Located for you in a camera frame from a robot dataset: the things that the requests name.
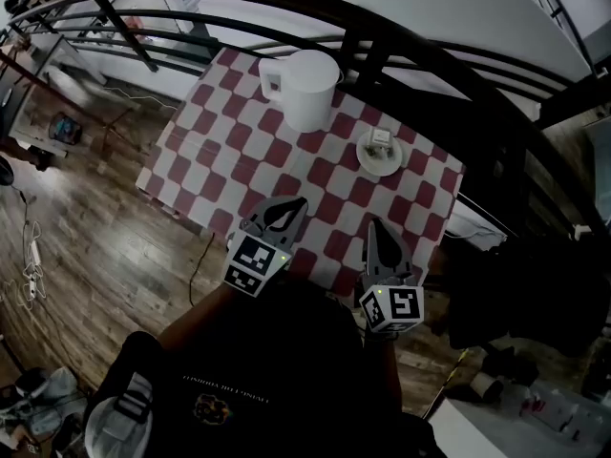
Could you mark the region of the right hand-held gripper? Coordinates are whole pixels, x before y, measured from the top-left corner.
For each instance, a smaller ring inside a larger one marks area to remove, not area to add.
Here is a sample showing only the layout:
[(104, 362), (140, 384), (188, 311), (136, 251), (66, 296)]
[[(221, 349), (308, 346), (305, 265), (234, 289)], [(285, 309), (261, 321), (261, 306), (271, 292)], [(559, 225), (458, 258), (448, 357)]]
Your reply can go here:
[(381, 235), (379, 261), (379, 218), (368, 225), (366, 272), (363, 294), (358, 303), (372, 334), (406, 332), (424, 321), (424, 290), (416, 284), (411, 270), (411, 251), (405, 240), (387, 223)]

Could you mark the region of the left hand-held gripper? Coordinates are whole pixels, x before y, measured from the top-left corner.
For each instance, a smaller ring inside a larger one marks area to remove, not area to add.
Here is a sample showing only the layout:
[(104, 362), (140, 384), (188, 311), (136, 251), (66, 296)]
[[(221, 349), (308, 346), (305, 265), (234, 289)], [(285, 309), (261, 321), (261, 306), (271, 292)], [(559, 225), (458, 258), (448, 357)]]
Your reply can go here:
[(264, 198), (228, 243), (221, 280), (257, 298), (294, 258), (292, 244), (308, 209), (303, 197)]

